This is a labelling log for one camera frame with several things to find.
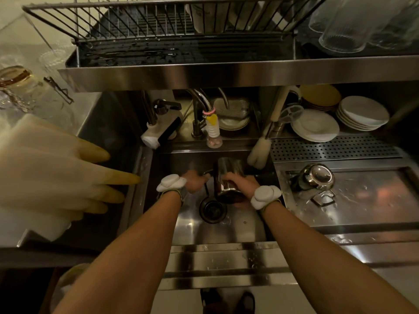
perforated drain grate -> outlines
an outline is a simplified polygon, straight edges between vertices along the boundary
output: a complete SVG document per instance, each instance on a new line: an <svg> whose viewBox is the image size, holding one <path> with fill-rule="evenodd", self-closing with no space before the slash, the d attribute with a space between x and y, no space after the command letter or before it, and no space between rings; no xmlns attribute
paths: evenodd
<svg viewBox="0 0 419 314"><path fill-rule="evenodd" d="M325 143L272 139L271 155L274 162L401 157L384 139L371 135L341 136Z"/></svg>

sink basin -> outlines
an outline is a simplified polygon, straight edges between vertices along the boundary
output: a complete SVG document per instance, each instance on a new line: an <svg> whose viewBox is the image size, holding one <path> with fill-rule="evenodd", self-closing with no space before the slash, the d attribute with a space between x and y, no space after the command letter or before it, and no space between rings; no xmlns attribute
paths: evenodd
<svg viewBox="0 0 419 314"><path fill-rule="evenodd" d="M147 195L144 201L144 212L156 201L156 187L160 180L168 174L182 175L188 169L195 169L200 174L211 170L213 163L220 157L233 157L246 163L250 150L241 151L205 151L185 152L174 151L171 153L154 152L150 168ZM255 170L245 165L244 173L254 175L260 184L276 185L279 187L275 168L269 158L264 170ZM214 184L211 178L207 183L208 194L205 188L184 198L184 204L179 213L172 245L188 244L220 244L241 242L264 242L272 240L268 228L259 214L250 206L242 204L222 205L213 203L200 213L200 203L206 199L215 201ZM211 215L221 216L218 221L211 220Z"/></svg>

cleaning brush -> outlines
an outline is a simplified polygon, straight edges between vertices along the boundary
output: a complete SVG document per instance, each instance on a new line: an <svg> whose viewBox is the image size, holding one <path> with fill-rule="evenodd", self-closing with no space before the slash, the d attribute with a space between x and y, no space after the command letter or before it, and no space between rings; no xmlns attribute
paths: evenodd
<svg viewBox="0 0 419 314"><path fill-rule="evenodd" d="M269 134L274 122L278 121L280 118L282 107L284 106L289 92L290 86L282 86L279 90L278 100L276 101L274 111L271 114L271 122L269 124L268 132L265 136L259 138L247 158L247 164L253 166L254 168L263 169L266 165L272 145L272 141L269 139Z"/></svg>

dish rack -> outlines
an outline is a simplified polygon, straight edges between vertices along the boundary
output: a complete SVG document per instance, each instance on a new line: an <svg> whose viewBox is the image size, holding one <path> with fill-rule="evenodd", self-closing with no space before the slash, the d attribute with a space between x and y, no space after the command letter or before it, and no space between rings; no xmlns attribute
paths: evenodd
<svg viewBox="0 0 419 314"><path fill-rule="evenodd" d="M67 67L106 67L237 61L244 51L247 61L278 59L255 57L252 47L279 48L324 1L76 0L23 10L73 38ZM186 54L190 61L175 59Z"/></svg>

hand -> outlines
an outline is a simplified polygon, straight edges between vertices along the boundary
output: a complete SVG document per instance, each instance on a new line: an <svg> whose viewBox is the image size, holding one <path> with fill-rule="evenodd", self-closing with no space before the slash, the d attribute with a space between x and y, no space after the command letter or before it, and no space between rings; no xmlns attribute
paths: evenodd
<svg viewBox="0 0 419 314"><path fill-rule="evenodd" d="M228 179L233 181L238 189L247 197L248 200L251 200L255 190L260 187L259 183L256 181L254 176L248 175L246 177L228 172L223 176L223 179Z"/></svg>
<svg viewBox="0 0 419 314"><path fill-rule="evenodd" d="M183 174L182 177L186 179L185 188L192 194L199 191L202 186L208 182L211 175L205 174L204 176L199 176L197 171L190 169L185 174Z"/></svg>

